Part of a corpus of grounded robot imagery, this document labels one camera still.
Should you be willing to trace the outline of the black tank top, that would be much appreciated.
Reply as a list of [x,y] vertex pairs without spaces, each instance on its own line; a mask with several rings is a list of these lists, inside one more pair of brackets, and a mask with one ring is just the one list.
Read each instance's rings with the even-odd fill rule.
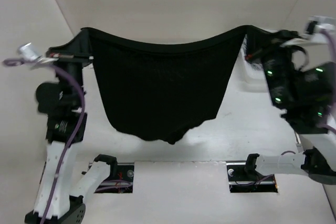
[[117,131],[175,144],[215,119],[245,36],[270,32],[243,25],[209,39],[150,44],[85,27],[103,107]]

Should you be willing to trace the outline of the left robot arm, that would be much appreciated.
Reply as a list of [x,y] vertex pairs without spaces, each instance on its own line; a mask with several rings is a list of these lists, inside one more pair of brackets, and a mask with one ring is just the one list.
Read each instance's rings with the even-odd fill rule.
[[87,113],[82,70],[92,62],[89,29],[63,46],[49,48],[37,68],[48,67],[58,82],[43,82],[35,92],[38,112],[47,115],[47,158],[34,208],[25,223],[80,223],[85,202],[106,181],[118,175],[117,159],[98,155],[75,188],[71,177],[83,140]]

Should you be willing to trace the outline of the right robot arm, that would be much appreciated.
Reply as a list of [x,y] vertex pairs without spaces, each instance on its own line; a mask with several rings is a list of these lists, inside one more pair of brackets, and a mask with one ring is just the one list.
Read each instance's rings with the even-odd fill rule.
[[247,34],[245,60],[262,66],[274,107],[295,133],[310,141],[309,149],[291,155],[249,154],[244,175],[251,180],[273,174],[307,176],[321,184],[335,184],[335,61],[306,69],[296,68],[295,52],[304,52],[303,44],[320,44],[325,36],[331,54],[335,43],[330,32],[314,26],[305,35],[296,31],[258,30]]

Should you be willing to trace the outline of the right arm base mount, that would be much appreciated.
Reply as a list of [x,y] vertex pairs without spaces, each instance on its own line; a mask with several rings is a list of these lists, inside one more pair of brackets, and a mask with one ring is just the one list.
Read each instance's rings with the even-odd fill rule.
[[256,169],[259,154],[249,154],[246,161],[226,163],[228,187],[231,193],[277,193],[274,175],[261,175]]

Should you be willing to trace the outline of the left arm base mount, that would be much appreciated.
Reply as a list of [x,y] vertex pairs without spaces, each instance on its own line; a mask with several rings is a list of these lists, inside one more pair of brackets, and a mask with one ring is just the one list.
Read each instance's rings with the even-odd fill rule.
[[99,154],[88,165],[88,170],[94,162],[104,162],[110,165],[110,175],[100,184],[98,194],[130,194],[133,193],[134,163],[119,163],[117,158]]

